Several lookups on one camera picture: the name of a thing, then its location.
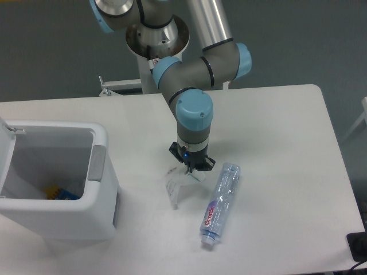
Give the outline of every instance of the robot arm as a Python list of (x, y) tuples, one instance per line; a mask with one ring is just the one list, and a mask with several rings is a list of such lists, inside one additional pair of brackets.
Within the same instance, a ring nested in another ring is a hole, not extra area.
[[(95, 1), (100, 11), (100, 2), (118, 2), (117, 7), (130, 2)], [(185, 63), (172, 54), (159, 57), (161, 59), (153, 69), (153, 79), (177, 121), (177, 142), (171, 145), (169, 151), (187, 165), (188, 171), (207, 171), (215, 164), (207, 154), (213, 103), (203, 89), (245, 75), (251, 69), (252, 61), (247, 47), (233, 42), (221, 0), (188, 0), (188, 4), (200, 37), (203, 56)], [(113, 28), (123, 28), (140, 18), (144, 28), (153, 30), (152, 34), (159, 29), (164, 32), (167, 24), (172, 21), (170, 1), (164, 0), (136, 0), (124, 16), (106, 15), (105, 11), (102, 15)], [(165, 24), (158, 20), (160, 15), (163, 21), (167, 21)]]

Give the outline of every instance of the gray floor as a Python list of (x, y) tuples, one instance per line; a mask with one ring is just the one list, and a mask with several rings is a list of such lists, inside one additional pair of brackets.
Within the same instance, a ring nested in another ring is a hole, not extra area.
[[(251, 51), (251, 73), (233, 88), (316, 84), (338, 139), (367, 96), (366, 1), (223, 1), (236, 41)], [(189, 60), (201, 55), (185, 1)], [(124, 31), (104, 34), (87, 0), (0, 2), (0, 101), (91, 97), (105, 81), (138, 78)], [(356, 196), (367, 199), (367, 130), (341, 151)]]

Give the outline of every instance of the silver metal column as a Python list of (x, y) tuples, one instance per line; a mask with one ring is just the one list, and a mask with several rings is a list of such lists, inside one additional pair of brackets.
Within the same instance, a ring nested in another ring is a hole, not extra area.
[(221, 0), (188, 0), (201, 46), (232, 38)]

